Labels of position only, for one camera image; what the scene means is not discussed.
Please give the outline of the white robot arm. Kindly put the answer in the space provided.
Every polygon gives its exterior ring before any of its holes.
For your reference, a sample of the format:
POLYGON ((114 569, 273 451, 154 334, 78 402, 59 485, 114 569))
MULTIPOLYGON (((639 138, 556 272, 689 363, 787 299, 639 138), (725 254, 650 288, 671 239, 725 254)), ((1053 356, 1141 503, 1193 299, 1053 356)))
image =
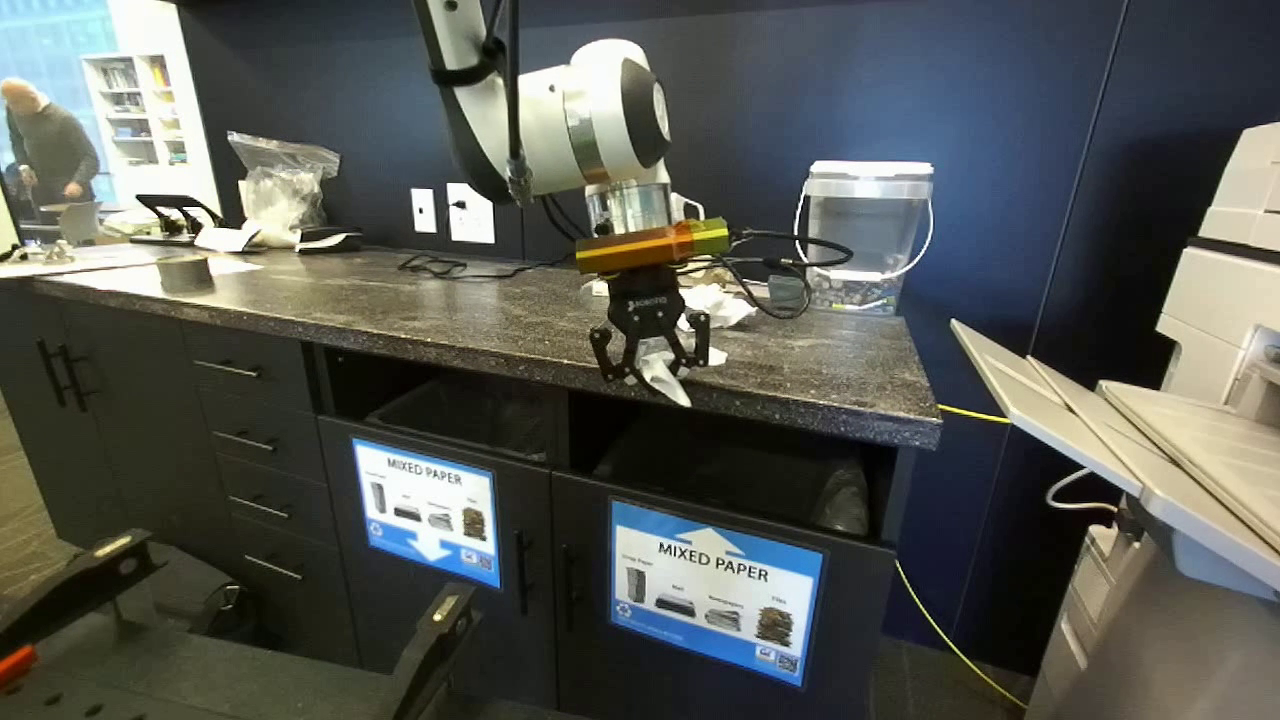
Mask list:
POLYGON ((721 257, 733 229, 671 207, 666 97, 649 53, 604 35, 519 74, 514 35, 490 33, 482 0, 413 0, 413 13, 466 186, 490 206, 582 197, 572 266, 606 283, 606 325, 588 334, 599 377, 639 377, 649 341, 666 346, 671 377, 702 370, 712 322, 683 304, 675 268, 721 257))

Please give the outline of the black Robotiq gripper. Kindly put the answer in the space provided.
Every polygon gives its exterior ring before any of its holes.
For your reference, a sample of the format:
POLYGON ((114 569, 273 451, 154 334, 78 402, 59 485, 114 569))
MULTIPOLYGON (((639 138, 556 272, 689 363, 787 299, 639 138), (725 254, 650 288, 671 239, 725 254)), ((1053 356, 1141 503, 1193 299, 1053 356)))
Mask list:
MULTIPOLYGON (((712 316, 707 314, 683 314, 679 281, 671 268, 629 268, 606 281, 606 322, 623 337, 663 337, 666 341, 666 373, 679 370, 707 370, 712 350, 712 316)), ((588 334, 595 373, 604 386, 623 386, 632 377, 632 363, 614 360, 606 352, 611 327, 588 334)))

